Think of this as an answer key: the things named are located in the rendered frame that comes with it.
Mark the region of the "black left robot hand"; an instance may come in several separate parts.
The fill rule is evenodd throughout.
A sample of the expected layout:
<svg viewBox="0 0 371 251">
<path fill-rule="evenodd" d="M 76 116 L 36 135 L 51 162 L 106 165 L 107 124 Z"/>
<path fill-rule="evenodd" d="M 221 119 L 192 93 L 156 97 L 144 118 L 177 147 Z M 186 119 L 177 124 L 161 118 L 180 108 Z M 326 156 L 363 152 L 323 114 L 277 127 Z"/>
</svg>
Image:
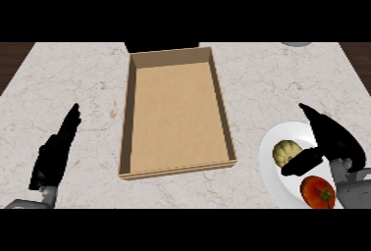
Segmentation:
<svg viewBox="0 0 371 251">
<path fill-rule="evenodd" d="M 47 141 L 38 148 L 29 190 L 38 190 L 45 186 L 57 186 L 62 181 L 69 147 L 81 123 L 78 108 L 78 104 L 73 104 L 64 116 L 57 134 L 53 134 L 48 137 Z"/>
</svg>

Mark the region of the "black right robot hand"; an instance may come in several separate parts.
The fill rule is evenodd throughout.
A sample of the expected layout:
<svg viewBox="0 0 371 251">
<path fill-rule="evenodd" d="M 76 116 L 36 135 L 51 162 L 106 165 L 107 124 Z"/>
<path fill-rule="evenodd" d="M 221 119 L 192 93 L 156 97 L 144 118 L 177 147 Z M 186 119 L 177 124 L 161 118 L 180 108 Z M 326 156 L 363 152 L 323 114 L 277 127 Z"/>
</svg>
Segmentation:
<svg viewBox="0 0 371 251">
<path fill-rule="evenodd" d="M 347 129 L 310 106 L 298 104 L 305 118 L 310 122 L 311 133 L 317 146 L 304 149 L 280 168 L 283 176 L 301 176 L 322 162 L 323 159 L 348 158 L 351 161 L 350 173 L 359 172 L 365 168 L 366 156 L 357 140 Z"/>
</svg>

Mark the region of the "open cardboard box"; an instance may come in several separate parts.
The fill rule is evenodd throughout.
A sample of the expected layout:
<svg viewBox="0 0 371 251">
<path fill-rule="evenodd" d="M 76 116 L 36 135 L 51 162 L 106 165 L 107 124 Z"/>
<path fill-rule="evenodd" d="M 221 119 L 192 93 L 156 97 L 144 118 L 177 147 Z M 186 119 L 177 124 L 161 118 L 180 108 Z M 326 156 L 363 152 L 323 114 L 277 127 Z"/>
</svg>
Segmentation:
<svg viewBox="0 0 371 251">
<path fill-rule="evenodd" d="M 211 49 L 132 53 L 118 177 L 177 175 L 236 162 Z"/>
</svg>

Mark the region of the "red tomato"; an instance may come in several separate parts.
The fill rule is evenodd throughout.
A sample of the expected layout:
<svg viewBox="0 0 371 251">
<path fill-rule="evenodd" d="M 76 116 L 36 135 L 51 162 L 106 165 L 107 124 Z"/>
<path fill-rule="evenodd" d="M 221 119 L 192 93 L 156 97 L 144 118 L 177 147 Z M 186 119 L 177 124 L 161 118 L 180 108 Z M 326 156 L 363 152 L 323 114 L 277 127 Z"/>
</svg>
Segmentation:
<svg viewBox="0 0 371 251">
<path fill-rule="evenodd" d="M 299 184 L 304 202 L 313 209 L 333 207 L 335 193 L 331 184 L 317 176 L 307 176 Z"/>
</svg>

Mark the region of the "white plate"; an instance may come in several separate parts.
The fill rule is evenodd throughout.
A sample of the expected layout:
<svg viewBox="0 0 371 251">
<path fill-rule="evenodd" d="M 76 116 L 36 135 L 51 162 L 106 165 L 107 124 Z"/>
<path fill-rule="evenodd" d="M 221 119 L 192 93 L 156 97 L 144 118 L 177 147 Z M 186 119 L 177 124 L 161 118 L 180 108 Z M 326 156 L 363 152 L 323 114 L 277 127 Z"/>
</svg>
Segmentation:
<svg viewBox="0 0 371 251">
<path fill-rule="evenodd" d="M 260 143 L 260 175 L 271 200 L 280 208 L 308 209 L 299 192 L 301 181 L 307 176 L 320 177 L 331 186 L 333 179 L 329 162 L 323 162 L 301 176 L 283 176 L 280 167 L 301 150 L 317 146 L 310 126 L 298 122 L 276 125 Z"/>
</svg>

